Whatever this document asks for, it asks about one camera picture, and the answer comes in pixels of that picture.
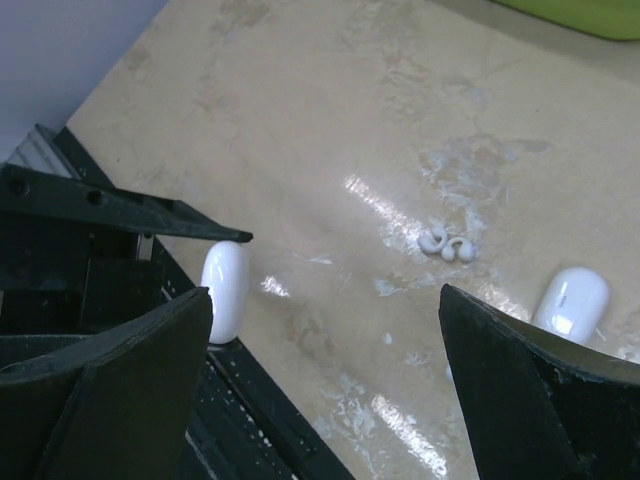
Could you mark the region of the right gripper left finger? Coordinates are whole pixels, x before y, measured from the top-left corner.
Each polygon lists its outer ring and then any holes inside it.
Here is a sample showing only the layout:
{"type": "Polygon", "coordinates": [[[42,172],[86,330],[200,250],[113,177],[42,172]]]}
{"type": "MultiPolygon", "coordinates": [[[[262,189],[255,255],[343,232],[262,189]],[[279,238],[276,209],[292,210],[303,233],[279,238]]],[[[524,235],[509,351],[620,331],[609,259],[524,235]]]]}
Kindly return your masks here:
{"type": "Polygon", "coordinates": [[[211,324],[194,288],[96,335],[2,336],[2,478],[176,478],[211,324]]]}

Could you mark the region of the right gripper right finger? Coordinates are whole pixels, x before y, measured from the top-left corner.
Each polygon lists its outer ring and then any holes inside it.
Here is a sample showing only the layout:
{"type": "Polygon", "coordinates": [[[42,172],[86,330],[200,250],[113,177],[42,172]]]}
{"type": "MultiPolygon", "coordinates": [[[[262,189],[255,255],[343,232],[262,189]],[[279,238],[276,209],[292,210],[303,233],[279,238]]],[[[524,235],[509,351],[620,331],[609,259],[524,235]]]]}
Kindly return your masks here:
{"type": "Polygon", "coordinates": [[[449,284],[438,314],[480,478],[638,478],[638,364],[449,284]]]}

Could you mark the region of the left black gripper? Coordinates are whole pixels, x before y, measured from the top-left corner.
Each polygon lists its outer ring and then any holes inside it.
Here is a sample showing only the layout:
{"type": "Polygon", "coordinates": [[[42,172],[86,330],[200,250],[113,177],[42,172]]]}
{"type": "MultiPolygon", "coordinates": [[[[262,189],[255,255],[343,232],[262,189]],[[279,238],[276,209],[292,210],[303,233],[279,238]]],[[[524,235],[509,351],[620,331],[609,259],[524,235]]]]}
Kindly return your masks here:
{"type": "Polygon", "coordinates": [[[1,166],[1,211],[3,334],[94,334],[159,306],[164,268],[137,258],[130,233],[253,239],[181,200],[12,164],[1,166]]]}

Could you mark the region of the white gold-rimmed charging case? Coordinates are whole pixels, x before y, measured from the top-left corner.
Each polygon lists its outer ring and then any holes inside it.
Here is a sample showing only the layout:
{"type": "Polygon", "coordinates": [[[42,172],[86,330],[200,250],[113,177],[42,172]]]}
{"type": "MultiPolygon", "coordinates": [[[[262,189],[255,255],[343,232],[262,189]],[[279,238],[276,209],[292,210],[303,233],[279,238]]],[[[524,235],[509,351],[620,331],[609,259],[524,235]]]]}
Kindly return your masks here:
{"type": "Polygon", "coordinates": [[[209,342],[231,342],[238,336],[244,319],[249,290],[248,252],[232,241],[213,245],[204,260],[201,285],[208,289],[212,303],[209,342]]]}

